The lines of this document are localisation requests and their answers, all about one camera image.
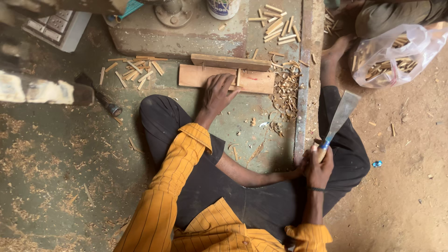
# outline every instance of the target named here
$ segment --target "metal edge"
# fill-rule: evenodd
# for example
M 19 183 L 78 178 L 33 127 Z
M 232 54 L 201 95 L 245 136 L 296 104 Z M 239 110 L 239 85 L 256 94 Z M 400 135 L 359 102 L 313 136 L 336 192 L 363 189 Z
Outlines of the metal edge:
M 313 0 L 302 0 L 302 33 L 300 45 L 300 59 L 304 62 L 310 61 L 310 45 L 311 41 L 311 24 L 313 21 Z M 299 83 L 305 86 L 304 89 L 297 90 L 297 97 L 303 97 L 302 100 L 297 99 L 297 117 L 302 117 L 301 120 L 296 120 L 296 134 L 294 137 L 294 157 L 293 162 L 295 166 L 300 164 L 302 155 L 305 149 L 305 128 L 306 128 L 306 110 L 308 104 L 308 86 L 310 80 L 310 68 L 302 68 L 303 76 L 299 78 Z

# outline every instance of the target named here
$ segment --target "white bucket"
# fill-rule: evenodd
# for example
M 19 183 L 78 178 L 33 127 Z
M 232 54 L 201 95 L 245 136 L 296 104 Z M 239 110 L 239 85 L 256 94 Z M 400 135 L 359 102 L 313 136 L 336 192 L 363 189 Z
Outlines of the white bucket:
M 238 12 L 241 0 L 207 0 L 208 12 L 219 20 L 231 19 Z

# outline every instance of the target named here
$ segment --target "shirt sleeve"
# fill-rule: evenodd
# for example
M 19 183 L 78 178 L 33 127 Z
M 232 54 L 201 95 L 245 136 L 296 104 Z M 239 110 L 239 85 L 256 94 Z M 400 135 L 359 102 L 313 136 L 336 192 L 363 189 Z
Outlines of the shirt sleeve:
M 325 244 L 333 241 L 325 225 L 303 223 L 297 227 L 287 226 L 284 230 L 296 240 L 294 252 L 327 252 Z
M 210 134 L 199 124 L 189 123 L 179 131 L 114 252 L 170 251 L 177 197 L 204 150 L 212 151 Z

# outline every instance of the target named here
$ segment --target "wrist band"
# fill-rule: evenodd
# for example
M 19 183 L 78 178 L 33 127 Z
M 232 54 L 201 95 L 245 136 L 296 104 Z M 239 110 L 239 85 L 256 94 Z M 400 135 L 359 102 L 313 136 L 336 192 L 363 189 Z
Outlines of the wrist band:
M 317 187 L 307 187 L 308 190 L 310 191 L 325 191 L 325 189 L 322 188 L 317 188 Z

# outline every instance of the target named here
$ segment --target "plastic bag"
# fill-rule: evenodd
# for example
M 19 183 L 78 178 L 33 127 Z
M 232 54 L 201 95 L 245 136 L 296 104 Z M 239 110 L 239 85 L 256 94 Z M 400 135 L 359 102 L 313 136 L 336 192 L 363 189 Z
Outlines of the plastic bag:
M 393 48 L 395 39 L 407 34 L 410 41 L 401 48 Z M 355 53 L 349 57 L 349 66 L 353 79 L 362 87 L 395 87 L 410 82 L 417 77 L 439 53 L 448 37 L 448 28 L 426 30 L 421 25 L 400 25 L 375 38 L 364 39 L 359 43 Z M 417 62 L 410 73 L 398 69 L 395 59 L 409 57 Z M 392 71 L 366 81 L 368 70 L 377 62 L 390 61 Z

